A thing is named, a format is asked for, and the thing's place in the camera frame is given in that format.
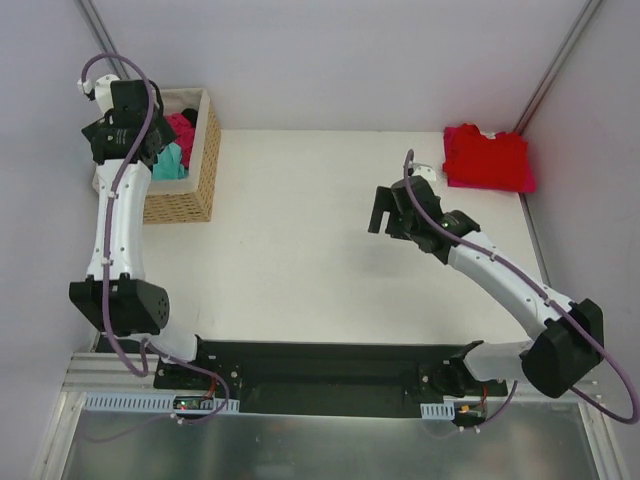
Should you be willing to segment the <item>wicker basket with liner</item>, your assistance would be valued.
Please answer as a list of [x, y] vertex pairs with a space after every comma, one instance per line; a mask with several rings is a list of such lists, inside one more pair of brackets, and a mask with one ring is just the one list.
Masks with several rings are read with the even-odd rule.
[[210, 98], [202, 88], [159, 90], [164, 116], [182, 107], [195, 107], [198, 120], [188, 177], [153, 181], [154, 165], [132, 162], [153, 114], [149, 105], [142, 130], [124, 159], [107, 158], [107, 115], [83, 129], [96, 164], [94, 181], [99, 194], [97, 230], [107, 223], [139, 227], [143, 224], [208, 222], [212, 214], [214, 183], [221, 131]]

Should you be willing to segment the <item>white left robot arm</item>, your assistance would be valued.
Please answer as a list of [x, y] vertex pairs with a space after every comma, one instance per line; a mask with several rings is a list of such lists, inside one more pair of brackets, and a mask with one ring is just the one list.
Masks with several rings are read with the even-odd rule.
[[153, 83], [114, 74], [79, 86], [102, 113], [82, 130], [96, 164], [99, 201], [92, 257], [85, 279], [70, 284], [70, 301], [104, 337], [133, 340], [180, 359], [179, 380], [202, 388], [212, 367], [197, 355], [197, 336], [171, 321], [166, 290], [145, 279], [146, 194], [158, 154], [175, 137], [162, 98]]

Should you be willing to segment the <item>teal t shirt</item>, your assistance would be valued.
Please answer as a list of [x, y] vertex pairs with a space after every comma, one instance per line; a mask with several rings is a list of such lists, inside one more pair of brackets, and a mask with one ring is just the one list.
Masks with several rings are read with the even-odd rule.
[[152, 180], [173, 181], [187, 177], [187, 169], [182, 163], [182, 149], [172, 142], [157, 155], [157, 162], [152, 169]]

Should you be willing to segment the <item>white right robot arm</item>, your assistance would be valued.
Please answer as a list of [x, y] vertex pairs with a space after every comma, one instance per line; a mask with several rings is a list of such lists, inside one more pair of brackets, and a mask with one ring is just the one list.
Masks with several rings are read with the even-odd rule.
[[602, 361], [603, 313], [589, 299], [575, 302], [510, 270], [506, 258], [464, 212], [442, 211], [429, 183], [414, 176], [376, 189], [369, 232], [415, 243], [442, 264], [474, 281], [524, 329], [526, 342], [474, 341], [456, 352], [433, 377], [439, 390], [461, 397], [493, 380], [528, 381], [559, 398]]

